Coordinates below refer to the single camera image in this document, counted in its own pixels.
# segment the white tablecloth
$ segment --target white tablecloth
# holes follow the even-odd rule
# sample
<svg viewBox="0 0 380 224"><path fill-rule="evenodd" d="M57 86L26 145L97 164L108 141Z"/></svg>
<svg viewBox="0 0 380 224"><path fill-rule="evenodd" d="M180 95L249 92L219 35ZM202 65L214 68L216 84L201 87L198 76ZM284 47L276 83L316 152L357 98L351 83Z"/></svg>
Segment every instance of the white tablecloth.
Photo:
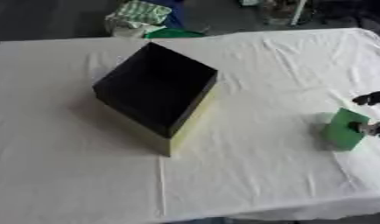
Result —
<svg viewBox="0 0 380 224"><path fill-rule="evenodd" d="M318 138L339 107L380 90L380 39L359 29L239 33L154 42L220 71L185 145L160 157L91 91L146 40L0 45L0 224L124 224L244 214L380 212L380 139L334 152Z"/></svg>

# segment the floor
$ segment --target floor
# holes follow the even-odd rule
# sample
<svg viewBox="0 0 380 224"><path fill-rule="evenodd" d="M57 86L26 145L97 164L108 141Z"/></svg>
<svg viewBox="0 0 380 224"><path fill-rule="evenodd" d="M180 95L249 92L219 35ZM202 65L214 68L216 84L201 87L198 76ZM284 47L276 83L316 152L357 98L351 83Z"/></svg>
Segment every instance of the floor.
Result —
<svg viewBox="0 0 380 224"><path fill-rule="evenodd" d="M0 39L71 39L101 37L104 16L113 11L120 0L0 0ZM208 35L232 32L259 32L289 29L327 29L352 27L345 19L323 25L318 20L297 27L269 26L263 23L257 8L241 7L236 0L186 0L185 25L188 30L205 31ZM182 224L284 224L223 218L193 220ZM377 224L380 214L342 220L302 221L301 224Z"/></svg>

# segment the box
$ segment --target box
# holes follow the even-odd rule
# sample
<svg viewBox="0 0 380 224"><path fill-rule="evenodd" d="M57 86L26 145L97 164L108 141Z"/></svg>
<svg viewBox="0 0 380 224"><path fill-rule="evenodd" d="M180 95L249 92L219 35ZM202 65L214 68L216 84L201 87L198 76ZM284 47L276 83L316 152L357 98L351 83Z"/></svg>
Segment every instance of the box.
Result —
<svg viewBox="0 0 380 224"><path fill-rule="evenodd" d="M364 134L355 132L348 125L351 122L367 123L368 121L369 118L365 115L340 108L321 134L328 142L336 146L338 151L351 151L362 141Z"/></svg>
<svg viewBox="0 0 380 224"><path fill-rule="evenodd" d="M212 67L149 43L93 88L132 133L171 156L208 104L216 78Z"/></svg>

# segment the green cube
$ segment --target green cube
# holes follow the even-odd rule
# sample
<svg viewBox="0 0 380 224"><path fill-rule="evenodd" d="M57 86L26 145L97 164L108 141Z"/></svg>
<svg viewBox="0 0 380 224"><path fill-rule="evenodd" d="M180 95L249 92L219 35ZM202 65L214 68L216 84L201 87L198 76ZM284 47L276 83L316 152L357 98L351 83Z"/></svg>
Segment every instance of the green cube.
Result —
<svg viewBox="0 0 380 224"><path fill-rule="evenodd" d="M364 138L363 133L357 133L348 128L351 122L368 123L369 118L345 108L340 108L332 122L322 131L322 136L337 147L338 151L351 151Z"/></svg>

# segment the open box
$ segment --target open box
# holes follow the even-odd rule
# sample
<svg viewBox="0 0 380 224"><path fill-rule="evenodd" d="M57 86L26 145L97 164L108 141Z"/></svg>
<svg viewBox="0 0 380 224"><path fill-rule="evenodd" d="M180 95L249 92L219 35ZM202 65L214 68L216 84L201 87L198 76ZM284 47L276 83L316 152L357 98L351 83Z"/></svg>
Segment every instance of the open box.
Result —
<svg viewBox="0 0 380 224"><path fill-rule="evenodd" d="M171 156L208 104L217 71L149 43L94 84L133 133Z"/></svg>

